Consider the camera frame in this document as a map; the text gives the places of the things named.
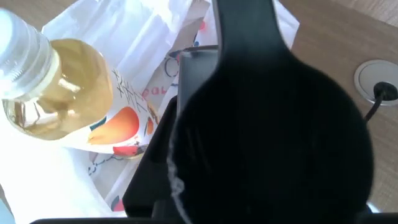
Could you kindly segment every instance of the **black cable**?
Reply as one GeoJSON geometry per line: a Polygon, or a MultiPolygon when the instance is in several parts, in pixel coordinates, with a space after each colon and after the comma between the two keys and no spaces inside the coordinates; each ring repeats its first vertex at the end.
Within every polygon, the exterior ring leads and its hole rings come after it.
{"type": "Polygon", "coordinates": [[[366,122],[368,122],[373,117],[373,115],[375,114],[377,109],[379,109],[380,104],[383,101],[383,98],[384,98],[385,94],[386,94],[386,92],[381,91],[380,95],[378,97],[376,97],[376,100],[375,100],[372,108],[369,110],[369,112],[364,117],[366,122]]]}

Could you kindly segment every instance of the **bottle cap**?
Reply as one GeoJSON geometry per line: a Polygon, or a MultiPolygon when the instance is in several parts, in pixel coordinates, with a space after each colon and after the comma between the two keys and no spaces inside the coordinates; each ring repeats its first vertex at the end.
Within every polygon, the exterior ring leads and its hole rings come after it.
{"type": "Polygon", "coordinates": [[[0,98],[31,91],[46,75],[52,48],[47,38],[12,12],[0,8],[0,98]]]}

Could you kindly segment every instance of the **wooden desk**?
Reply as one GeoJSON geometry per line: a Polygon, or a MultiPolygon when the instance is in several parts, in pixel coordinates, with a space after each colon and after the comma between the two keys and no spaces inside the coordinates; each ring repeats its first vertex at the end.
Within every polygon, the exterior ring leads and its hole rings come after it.
{"type": "MultiPolygon", "coordinates": [[[[41,27],[75,0],[2,0],[27,22],[41,27]]],[[[362,62],[381,58],[398,63],[398,28],[329,0],[281,0],[298,18],[293,52],[334,78],[363,113],[371,104],[354,88],[353,74],[362,62]]],[[[398,211],[398,107],[383,107],[369,122],[376,156],[371,201],[384,211],[398,211]]]]}

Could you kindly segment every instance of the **yellow liquid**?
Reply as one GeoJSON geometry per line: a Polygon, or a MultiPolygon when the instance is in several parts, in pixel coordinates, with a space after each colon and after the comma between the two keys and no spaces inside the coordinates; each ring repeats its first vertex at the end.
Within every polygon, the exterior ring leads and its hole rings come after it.
{"type": "Polygon", "coordinates": [[[103,119],[112,105],[112,86],[104,58],[73,39],[51,42],[60,63],[41,93],[3,100],[8,120],[35,138],[56,140],[103,119]]]}

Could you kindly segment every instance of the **bottle label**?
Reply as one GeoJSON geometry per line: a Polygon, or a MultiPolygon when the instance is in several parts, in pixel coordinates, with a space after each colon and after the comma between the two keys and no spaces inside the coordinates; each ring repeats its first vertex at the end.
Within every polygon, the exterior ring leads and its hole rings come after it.
{"type": "Polygon", "coordinates": [[[159,119],[144,97],[117,70],[109,74],[113,102],[106,116],[65,136],[64,146],[98,153],[136,156],[144,152],[159,119]]]}

